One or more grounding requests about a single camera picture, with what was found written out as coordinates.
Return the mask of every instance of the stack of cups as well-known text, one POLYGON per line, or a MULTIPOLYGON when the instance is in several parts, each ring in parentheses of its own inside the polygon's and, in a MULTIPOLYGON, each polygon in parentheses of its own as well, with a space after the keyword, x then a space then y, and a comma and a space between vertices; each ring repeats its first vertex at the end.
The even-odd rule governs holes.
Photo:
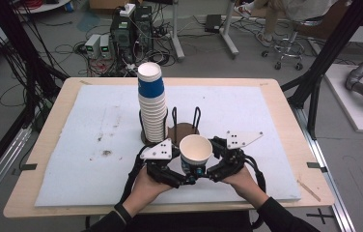
POLYGON ((161 142, 167 137, 167 114, 160 66, 147 62, 138 68, 139 104, 146 139, 161 142))

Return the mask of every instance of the foot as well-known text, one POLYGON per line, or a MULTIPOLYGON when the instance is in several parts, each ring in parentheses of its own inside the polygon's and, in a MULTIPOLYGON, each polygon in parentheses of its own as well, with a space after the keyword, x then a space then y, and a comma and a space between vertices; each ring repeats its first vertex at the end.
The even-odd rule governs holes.
POLYGON ((263 32, 259 32, 259 33, 257 33, 256 34, 256 38, 257 38, 257 40, 263 45, 263 46, 265 46, 265 47, 269 47, 269 46, 271 46, 271 42, 272 42, 272 38, 271 39, 269 39, 269 40, 267 40, 266 38, 265 38, 265 35, 264 35, 264 33, 263 32))
POLYGON ((251 12, 245 9, 245 5, 241 5, 239 7, 234 7, 234 11, 240 14, 242 17, 249 18, 251 16, 251 12))

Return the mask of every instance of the white desk leg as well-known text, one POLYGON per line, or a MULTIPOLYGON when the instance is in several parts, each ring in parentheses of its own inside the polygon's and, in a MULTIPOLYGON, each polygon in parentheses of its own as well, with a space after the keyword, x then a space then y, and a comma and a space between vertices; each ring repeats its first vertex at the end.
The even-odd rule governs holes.
POLYGON ((234 55, 234 58, 236 58, 236 56, 238 55, 238 50, 229 36, 229 30, 230 30, 230 23, 232 20, 233 8, 235 3, 236 0, 230 0, 230 5, 229 8, 227 9, 226 21, 224 22, 224 28, 220 28, 221 37, 223 37, 227 46, 230 48, 231 52, 234 55))
POLYGON ((184 59, 184 53, 182 52, 182 46, 178 38, 178 5, 179 0, 173 0, 173 31, 170 31, 173 47, 178 55, 178 61, 184 59))

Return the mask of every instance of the white board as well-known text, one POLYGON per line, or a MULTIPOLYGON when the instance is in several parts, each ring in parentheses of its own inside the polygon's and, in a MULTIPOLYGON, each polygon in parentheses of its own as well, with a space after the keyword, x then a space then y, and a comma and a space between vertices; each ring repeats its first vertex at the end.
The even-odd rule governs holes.
POLYGON ((326 79, 353 128, 363 132, 363 96, 345 87, 350 71, 355 68, 356 66, 332 65, 326 72, 326 79))
MULTIPOLYGON (((199 131, 207 138, 225 137, 228 130, 262 131, 264 136, 243 150, 264 172, 267 193, 275 199, 300 199, 260 88, 170 86, 165 92, 169 115, 176 106, 179 123, 193 123, 194 109, 200 107, 199 131)), ((117 203, 143 147, 138 112, 137 86, 83 86, 46 168, 36 206, 117 203)), ((171 118, 167 122, 173 127, 171 118)), ((207 167, 217 163, 211 158, 207 167)), ((180 158, 169 166, 182 173, 180 158)), ((200 179, 161 194, 154 203, 220 201, 242 199, 229 185, 200 179)))

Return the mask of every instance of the seated person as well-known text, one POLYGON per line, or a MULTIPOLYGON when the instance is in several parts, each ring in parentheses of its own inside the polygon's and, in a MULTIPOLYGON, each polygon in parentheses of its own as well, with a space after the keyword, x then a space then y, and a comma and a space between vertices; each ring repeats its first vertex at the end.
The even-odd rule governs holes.
POLYGON ((278 13, 285 12, 287 18, 301 21, 307 18, 325 15, 337 0, 254 0, 252 3, 235 7, 235 12, 245 18, 251 16, 254 9, 267 5, 265 14, 265 29, 256 34, 257 40, 263 46, 270 46, 272 34, 278 21, 278 13))
MULTIPOLYGON (((230 184, 240 197, 257 209, 258 214, 271 231, 319 231, 306 221, 294 217, 277 201, 267 196, 253 180, 246 167, 241 168, 237 174, 225 178, 223 182, 230 184)), ((112 211, 83 232, 124 231, 126 225, 138 212, 152 203, 162 192, 170 189, 170 186, 152 179, 148 175, 147 168, 144 167, 140 170, 132 193, 127 200, 123 204, 117 204, 116 211, 112 211)))

